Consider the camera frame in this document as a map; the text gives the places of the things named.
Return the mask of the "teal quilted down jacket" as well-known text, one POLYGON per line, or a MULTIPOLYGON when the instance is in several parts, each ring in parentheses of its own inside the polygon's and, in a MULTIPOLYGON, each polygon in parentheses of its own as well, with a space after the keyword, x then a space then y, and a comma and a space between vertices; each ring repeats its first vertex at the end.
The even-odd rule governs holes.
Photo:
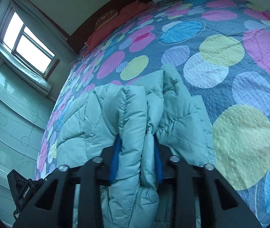
POLYGON ((154 138, 189 164, 215 163, 204 101, 172 64, 130 86, 94 88, 65 108, 60 123, 58 165, 81 166, 122 139, 115 182, 101 195, 105 227, 169 227, 173 193, 158 187, 154 138))

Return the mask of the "red pillow blanket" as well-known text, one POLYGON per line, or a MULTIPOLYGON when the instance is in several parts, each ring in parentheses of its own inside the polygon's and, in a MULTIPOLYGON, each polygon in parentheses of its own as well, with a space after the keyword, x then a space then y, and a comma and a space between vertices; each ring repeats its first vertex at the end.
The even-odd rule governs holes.
POLYGON ((86 53, 91 52, 99 43, 101 43, 112 32, 128 22, 130 19, 149 9, 152 4, 153 2, 146 4, 135 1, 125 6, 118 12, 114 19, 111 19, 109 22, 105 23, 100 29, 96 30, 89 36, 88 40, 85 42, 87 47, 86 53))

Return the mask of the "left window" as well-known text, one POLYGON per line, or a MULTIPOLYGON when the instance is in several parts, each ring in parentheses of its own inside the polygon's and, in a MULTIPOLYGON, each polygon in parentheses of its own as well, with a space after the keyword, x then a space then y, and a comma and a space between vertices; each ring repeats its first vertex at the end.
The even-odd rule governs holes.
POLYGON ((60 62, 26 26, 12 5, 8 5, 0 20, 0 46, 9 56, 44 80, 48 80, 60 62))

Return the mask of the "white curtain middle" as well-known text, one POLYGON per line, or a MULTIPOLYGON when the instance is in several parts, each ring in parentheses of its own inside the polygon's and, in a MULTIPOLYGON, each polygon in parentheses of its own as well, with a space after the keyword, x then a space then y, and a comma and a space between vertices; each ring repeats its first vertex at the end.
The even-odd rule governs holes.
POLYGON ((74 62, 77 54, 68 45, 66 37, 29 0, 10 0, 25 25, 66 65, 74 62))

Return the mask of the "brown embroidered cushion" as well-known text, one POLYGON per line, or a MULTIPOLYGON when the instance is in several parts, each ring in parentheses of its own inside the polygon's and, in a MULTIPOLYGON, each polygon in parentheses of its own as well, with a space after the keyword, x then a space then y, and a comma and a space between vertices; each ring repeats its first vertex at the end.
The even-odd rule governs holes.
POLYGON ((98 31, 102 26, 113 20, 118 15, 117 9, 111 9, 99 17, 95 23, 94 31, 98 31))

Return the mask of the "colourful polka dot bedspread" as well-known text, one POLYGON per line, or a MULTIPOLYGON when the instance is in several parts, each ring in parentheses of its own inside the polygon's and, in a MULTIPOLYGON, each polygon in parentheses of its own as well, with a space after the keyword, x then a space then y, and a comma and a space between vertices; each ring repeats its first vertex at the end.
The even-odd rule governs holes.
POLYGON ((50 115, 36 176, 57 166, 58 136, 74 100, 165 64, 204 102, 217 168, 270 227, 270 12, 245 0, 161 2, 83 48, 50 115))

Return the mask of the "dark wooden headboard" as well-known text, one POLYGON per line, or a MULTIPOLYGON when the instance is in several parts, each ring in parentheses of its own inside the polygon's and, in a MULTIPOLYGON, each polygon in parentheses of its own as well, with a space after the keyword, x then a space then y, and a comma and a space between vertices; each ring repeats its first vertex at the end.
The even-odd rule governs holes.
POLYGON ((119 12, 131 3, 136 5, 140 3, 149 3, 152 0, 110 0, 100 9, 94 12, 88 19, 86 19, 71 36, 68 38, 68 45, 77 53, 85 42, 95 32, 102 28, 105 24, 116 19, 119 12))

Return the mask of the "white patterned wardrobe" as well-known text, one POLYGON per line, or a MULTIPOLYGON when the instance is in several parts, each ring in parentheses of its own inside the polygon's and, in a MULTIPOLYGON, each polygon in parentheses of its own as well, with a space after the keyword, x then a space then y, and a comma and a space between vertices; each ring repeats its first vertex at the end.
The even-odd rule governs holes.
POLYGON ((7 174, 35 178, 36 162, 54 102, 25 82, 0 58, 0 219, 14 223, 7 174))

